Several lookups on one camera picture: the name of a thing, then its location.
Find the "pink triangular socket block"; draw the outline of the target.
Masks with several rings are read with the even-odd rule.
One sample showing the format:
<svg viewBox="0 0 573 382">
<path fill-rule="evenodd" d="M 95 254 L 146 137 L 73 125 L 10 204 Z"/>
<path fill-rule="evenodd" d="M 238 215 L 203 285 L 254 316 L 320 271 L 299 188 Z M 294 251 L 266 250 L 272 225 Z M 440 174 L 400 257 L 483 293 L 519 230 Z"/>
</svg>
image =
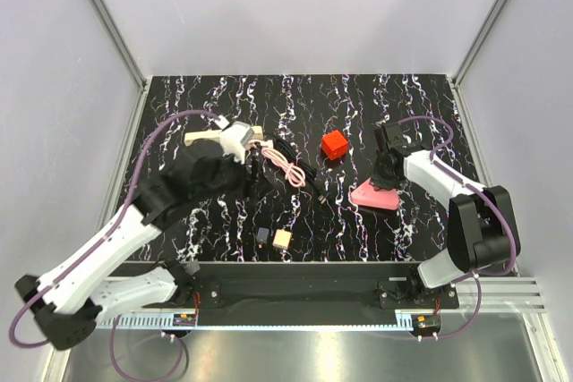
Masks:
<svg viewBox="0 0 573 382">
<path fill-rule="evenodd" d="M 350 192 L 350 200 L 359 207 L 397 210 L 399 196 L 395 189 L 383 190 L 375 188 L 368 178 Z"/>
</svg>

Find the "red block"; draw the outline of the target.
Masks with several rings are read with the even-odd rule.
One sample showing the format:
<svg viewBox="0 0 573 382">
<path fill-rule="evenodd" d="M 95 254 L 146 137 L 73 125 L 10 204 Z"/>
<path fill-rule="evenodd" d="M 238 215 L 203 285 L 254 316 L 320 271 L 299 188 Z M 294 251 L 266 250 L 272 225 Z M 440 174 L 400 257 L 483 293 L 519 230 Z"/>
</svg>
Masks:
<svg viewBox="0 0 573 382">
<path fill-rule="evenodd" d="M 321 138 L 321 150 L 329 160 L 343 157 L 348 152 L 348 148 L 348 140 L 339 130 L 329 132 Z"/>
</svg>

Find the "beige power strip red sockets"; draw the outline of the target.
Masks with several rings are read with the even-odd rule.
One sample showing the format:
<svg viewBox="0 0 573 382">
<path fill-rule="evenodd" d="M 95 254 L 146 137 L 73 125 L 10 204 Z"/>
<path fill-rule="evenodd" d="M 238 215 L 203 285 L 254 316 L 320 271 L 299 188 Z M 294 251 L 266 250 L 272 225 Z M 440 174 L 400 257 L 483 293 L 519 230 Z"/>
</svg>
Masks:
<svg viewBox="0 0 573 382">
<path fill-rule="evenodd" d="M 253 139 L 254 140 L 263 140 L 264 139 L 263 129 L 261 126 L 255 125 L 252 127 L 252 130 L 253 130 Z M 200 140 L 200 139 L 219 141 L 219 137 L 220 137 L 221 132 L 222 132 L 221 130 L 187 132 L 184 135 L 184 145 L 190 146 L 194 141 Z"/>
</svg>

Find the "dark grey plug block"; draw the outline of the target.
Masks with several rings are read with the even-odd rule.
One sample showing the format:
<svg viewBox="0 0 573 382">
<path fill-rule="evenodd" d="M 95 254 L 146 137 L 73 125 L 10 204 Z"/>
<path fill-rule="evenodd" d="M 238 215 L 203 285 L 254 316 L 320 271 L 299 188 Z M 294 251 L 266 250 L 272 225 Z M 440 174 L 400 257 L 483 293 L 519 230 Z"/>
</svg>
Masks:
<svg viewBox="0 0 573 382">
<path fill-rule="evenodd" d="M 269 241 L 269 229 L 261 227 L 256 234 L 256 243 L 259 247 L 263 247 Z"/>
</svg>

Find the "pink plug adapter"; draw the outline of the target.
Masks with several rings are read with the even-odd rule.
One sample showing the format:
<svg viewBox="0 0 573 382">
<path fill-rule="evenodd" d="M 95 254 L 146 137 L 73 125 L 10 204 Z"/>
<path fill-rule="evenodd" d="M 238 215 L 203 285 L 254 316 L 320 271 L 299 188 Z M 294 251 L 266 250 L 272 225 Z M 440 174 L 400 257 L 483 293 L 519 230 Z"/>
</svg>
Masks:
<svg viewBox="0 0 573 382">
<path fill-rule="evenodd" d="M 292 233 L 283 229 L 275 232 L 272 246 L 276 249 L 287 250 L 292 239 Z"/>
</svg>

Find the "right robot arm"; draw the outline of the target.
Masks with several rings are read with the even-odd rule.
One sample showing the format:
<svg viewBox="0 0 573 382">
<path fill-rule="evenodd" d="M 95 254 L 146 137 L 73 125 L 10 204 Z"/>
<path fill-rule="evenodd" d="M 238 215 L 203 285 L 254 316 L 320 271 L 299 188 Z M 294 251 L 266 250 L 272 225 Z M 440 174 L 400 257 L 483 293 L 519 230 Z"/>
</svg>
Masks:
<svg viewBox="0 0 573 382">
<path fill-rule="evenodd" d="M 413 269 L 395 298 L 422 308 L 456 281 L 505 276 L 521 245 L 509 191 L 462 175 L 439 158 L 437 149 L 408 140 L 402 124 L 385 123 L 375 130 L 378 148 L 370 184 L 390 191 L 409 181 L 447 209 L 446 249 Z"/>
</svg>

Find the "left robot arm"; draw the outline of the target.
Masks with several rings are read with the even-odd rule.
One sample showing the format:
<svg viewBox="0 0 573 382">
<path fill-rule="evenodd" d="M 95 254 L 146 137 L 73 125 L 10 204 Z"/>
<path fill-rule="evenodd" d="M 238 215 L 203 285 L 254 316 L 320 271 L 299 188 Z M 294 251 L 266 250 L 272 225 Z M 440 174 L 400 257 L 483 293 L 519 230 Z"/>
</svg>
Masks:
<svg viewBox="0 0 573 382">
<path fill-rule="evenodd" d="M 108 225 L 64 263 L 42 276 L 22 276 L 14 287 L 47 343 L 69 350 L 97 324 L 130 310 L 159 303 L 186 305 L 199 283 L 194 269 L 174 260 L 117 284 L 107 278 L 207 199 L 252 196 L 260 168 L 246 161 L 247 149 L 247 144 L 224 139 L 196 140 L 139 182 Z"/>
</svg>

